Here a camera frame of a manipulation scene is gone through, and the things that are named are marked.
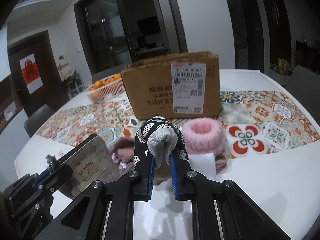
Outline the grey chair back left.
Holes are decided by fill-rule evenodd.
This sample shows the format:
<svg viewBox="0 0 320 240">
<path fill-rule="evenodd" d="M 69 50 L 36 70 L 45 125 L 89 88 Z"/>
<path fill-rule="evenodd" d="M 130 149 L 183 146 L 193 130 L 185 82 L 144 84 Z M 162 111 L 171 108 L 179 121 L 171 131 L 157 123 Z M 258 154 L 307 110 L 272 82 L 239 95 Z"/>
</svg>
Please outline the grey chair back left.
<svg viewBox="0 0 320 240">
<path fill-rule="evenodd" d="M 126 68 L 125 65 L 120 65 L 116 67 L 109 68 L 107 70 L 103 70 L 101 72 L 98 72 L 92 76 L 92 79 L 103 79 L 105 77 L 114 75 L 114 74 L 119 74 L 122 70 Z"/>
</svg>

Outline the red fu door poster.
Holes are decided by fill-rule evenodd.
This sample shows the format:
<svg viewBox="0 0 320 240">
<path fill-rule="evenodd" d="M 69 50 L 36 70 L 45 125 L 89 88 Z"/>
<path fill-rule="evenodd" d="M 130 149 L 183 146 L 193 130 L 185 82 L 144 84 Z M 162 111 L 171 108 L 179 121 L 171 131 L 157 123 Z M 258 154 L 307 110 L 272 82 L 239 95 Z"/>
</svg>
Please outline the red fu door poster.
<svg viewBox="0 0 320 240">
<path fill-rule="evenodd" d="M 20 60 L 20 68 L 29 94 L 43 86 L 34 54 L 22 58 Z"/>
</svg>

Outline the grey chair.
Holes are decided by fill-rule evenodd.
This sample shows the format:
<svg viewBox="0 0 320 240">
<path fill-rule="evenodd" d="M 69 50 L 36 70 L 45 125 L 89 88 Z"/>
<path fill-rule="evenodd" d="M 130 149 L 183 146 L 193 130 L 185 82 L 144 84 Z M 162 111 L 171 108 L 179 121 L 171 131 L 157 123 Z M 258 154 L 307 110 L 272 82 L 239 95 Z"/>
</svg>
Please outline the grey chair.
<svg viewBox="0 0 320 240">
<path fill-rule="evenodd" d="M 101 72 L 98 72 L 92 76 L 92 79 L 103 79 L 105 77 L 114 75 L 114 74 L 119 74 L 122 70 L 126 68 L 125 65 L 120 65 L 116 67 L 109 68 L 107 70 L 103 70 Z"/>
<path fill-rule="evenodd" d="M 40 107 L 30 118 L 28 118 L 23 127 L 26 133 L 31 138 L 40 127 L 51 117 L 55 111 L 51 109 L 47 104 Z"/>
<path fill-rule="evenodd" d="M 319 124 L 320 111 L 319 75 L 298 65 L 286 85 L 286 90 L 297 99 Z"/>
</svg>

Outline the grey chair left side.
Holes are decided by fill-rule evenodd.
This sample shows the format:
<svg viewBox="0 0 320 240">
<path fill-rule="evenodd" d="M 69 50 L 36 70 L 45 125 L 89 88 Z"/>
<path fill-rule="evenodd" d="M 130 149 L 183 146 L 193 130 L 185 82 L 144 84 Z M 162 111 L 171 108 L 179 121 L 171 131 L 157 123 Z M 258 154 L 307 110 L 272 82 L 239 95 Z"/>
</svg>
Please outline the grey chair left side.
<svg viewBox="0 0 320 240">
<path fill-rule="evenodd" d="M 40 127 L 51 117 L 55 111 L 51 109 L 47 104 L 40 107 L 30 118 L 28 118 L 23 127 L 26 133 L 31 138 Z"/>
</svg>

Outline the white low cabinet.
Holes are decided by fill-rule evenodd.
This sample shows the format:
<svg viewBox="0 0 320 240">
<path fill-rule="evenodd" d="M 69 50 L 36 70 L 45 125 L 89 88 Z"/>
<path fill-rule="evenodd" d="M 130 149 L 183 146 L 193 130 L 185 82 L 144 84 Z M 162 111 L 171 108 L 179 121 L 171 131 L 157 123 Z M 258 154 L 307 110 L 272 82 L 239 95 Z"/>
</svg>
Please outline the white low cabinet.
<svg viewBox="0 0 320 240">
<path fill-rule="evenodd" d="M 282 86 L 286 86 L 289 83 L 289 79 L 291 77 L 290 75 L 279 74 L 272 68 L 268 69 L 268 76 Z"/>
</svg>

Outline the dark wooden door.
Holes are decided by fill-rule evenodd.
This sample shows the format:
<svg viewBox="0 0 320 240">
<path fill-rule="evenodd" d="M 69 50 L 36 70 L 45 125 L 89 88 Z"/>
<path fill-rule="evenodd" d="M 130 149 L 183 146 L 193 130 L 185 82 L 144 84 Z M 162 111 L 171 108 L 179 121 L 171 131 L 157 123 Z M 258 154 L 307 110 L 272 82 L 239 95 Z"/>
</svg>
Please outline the dark wooden door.
<svg viewBox="0 0 320 240">
<path fill-rule="evenodd" d="M 27 116 L 43 105 L 57 111 L 69 101 L 47 31 L 10 45 L 8 59 L 12 80 Z"/>
</svg>

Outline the grey chair right side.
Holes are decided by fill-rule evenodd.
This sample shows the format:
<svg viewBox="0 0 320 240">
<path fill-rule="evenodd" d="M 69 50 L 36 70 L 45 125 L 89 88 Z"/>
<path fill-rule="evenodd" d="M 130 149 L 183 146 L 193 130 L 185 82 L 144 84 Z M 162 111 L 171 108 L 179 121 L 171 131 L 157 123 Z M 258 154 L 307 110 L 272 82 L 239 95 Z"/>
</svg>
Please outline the grey chair right side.
<svg viewBox="0 0 320 240">
<path fill-rule="evenodd" d="M 319 75 L 298 65 L 286 85 L 286 90 L 297 99 L 319 124 L 320 111 Z"/>
</svg>

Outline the brown cardboard box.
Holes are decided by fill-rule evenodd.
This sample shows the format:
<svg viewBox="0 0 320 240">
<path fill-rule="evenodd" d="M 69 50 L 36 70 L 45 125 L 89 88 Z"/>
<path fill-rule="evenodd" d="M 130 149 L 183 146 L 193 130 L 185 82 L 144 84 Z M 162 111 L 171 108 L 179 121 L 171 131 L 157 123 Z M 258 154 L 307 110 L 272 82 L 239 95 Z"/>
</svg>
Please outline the brown cardboard box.
<svg viewBox="0 0 320 240">
<path fill-rule="evenodd" d="M 121 72 L 137 119 L 220 115 L 219 57 L 209 51 L 169 54 L 132 63 Z"/>
</svg>

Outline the pink fluffy scrunchie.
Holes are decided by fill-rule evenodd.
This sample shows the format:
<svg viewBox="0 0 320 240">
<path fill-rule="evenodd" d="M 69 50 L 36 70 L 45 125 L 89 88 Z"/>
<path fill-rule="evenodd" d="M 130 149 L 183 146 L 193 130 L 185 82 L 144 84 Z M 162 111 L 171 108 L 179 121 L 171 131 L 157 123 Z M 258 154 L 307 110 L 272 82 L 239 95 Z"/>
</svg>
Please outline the pink fluffy scrunchie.
<svg viewBox="0 0 320 240">
<path fill-rule="evenodd" d="M 213 153 L 220 155 L 225 150 L 226 139 L 221 122 L 211 118 L 197 118 L 182 127 L 185 149 L 188 154 Z"/>
</svg>

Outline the white shoe rack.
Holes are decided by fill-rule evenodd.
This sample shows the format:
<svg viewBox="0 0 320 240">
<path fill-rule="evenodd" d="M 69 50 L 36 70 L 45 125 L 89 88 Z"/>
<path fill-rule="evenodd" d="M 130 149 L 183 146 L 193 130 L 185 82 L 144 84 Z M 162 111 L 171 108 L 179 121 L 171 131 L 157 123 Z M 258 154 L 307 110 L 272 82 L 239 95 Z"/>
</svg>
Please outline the white shoe rack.
<svg viewBox="0 0 320 240">
<path fill-rule="evenodd" d="M 74 98 L 78 94 L 85 90 L 82 79 L 76 70 L 70 70 L 63 78 L 63 84 L 65 86 L 69 99 Z"/>
</svg>

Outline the black sliding glass door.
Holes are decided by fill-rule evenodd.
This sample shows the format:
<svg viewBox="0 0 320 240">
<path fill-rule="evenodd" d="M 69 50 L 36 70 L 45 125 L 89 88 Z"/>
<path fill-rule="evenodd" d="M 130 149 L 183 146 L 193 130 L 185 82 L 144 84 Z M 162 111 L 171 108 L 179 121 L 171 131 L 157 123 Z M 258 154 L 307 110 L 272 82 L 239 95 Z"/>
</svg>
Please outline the black sliding glass door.
<svg viewBox="0 0 320 240">
<path fill-rule="evenodd" d="M 92 75 L 188 50 L 177 0 L 79 0 L 74 11 Z"/>
</svg>

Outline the pink fuzzy fabric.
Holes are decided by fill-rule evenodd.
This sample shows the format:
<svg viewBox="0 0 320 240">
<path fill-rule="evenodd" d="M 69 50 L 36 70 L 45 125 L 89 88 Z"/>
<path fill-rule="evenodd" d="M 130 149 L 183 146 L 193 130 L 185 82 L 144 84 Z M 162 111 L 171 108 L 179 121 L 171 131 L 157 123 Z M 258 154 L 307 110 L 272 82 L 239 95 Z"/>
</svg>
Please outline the pink fuzzy fabric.
<svg viewBox="0 0 320 240">
<path fill-rule="evenodd" d="M 221 153 L 215 157 L 216 173 L 219 173 L 223 168 L 226 167 L 228 159 L 229 157 L 225 153 Z"/>
</svg>

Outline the white wall intercom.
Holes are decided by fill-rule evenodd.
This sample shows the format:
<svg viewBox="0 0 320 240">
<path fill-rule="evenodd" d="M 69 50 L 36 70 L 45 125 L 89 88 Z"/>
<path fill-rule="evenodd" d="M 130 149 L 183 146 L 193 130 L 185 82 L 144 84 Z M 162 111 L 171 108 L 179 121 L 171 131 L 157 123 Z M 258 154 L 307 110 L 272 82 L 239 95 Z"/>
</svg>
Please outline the white wall intercom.
<svg viewBox="0 0 320 240">
<path fill-rule="evenodd" d="M 62 66 L 65 66 L 68 64 L 68 59 L 67 59 L 67 56 L 64 54 L 64 55 L 60 55 L 58 57 L 59 59 L 59 65 L 62 67 Z"/>
</svg>

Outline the dusty pink knit item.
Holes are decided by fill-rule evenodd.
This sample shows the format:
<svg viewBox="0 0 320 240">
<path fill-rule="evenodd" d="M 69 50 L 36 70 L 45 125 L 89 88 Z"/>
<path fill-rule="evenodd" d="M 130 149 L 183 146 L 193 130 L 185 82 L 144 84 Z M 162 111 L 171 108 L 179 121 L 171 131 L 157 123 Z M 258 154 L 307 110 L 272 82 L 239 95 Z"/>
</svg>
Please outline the dusty pink knit item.
<svg viewBox="0 0 320 240">
<path fill-rule="evenodd" d="M 128 164 L 133 161 L 135 155 L 135 139 L 119 137 L 107 148 L 114 163 Z"/>
</svg>

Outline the white cloth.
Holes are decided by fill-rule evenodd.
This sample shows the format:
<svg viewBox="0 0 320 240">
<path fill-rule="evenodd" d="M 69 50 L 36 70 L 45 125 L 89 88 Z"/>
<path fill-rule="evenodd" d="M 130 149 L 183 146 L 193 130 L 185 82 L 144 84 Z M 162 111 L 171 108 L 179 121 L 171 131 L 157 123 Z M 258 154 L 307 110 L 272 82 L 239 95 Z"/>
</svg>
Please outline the white cloth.
<svg viewBox="0 0 320 240">
<path fill-rule="evenodd" d="M 200 172 L 210 180 L 216 180 L 216 164 L 214 153 L 190 154 L 189 163 L 191 168 Z"/>
</svg>

